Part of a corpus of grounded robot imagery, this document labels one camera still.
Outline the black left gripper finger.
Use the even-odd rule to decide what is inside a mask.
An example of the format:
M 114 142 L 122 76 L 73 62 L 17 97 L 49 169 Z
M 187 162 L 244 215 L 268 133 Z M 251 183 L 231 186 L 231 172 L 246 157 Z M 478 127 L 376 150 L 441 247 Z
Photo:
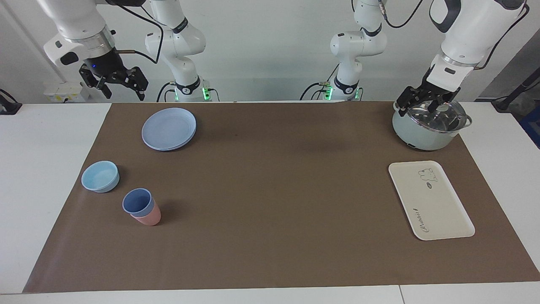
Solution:
M 427 98 L 427 90 L 422 87 L 413 88 L 408 86 L 403 90 L 400 96 L 397 98 L 397 105 L 399 108 L 399 115 L 405 116 L 407 111 L 413 106 L 419 105 Z
M 430 94 L 428 95 L 428 101 L 430 101 L 430 105 L 428 105 L 428 111 L 430 113 L 433 113 L 436 111 L 438 107 L 441 105 L 447 104 L 451 102 L 455 98 L 456 94 Z

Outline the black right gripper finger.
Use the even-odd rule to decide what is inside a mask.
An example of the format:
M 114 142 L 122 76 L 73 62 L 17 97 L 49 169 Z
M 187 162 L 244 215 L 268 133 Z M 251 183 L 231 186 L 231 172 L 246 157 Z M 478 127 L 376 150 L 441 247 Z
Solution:
M 106 99 L 110 99 L 112 97 L 112 92 L 106 84 L 106 78 L 100 77 L 100 79 L 97 79 L 96 75 L 94 75 L 88 67 L 80 67 L 79 73 L 86 86 L 89 88 L 98 89 L 102 92 Z
M 145 99 L 145 92 L 149 84 L 140 67 L 126 70 L 125 87 L 133 90 L 140 101 Z

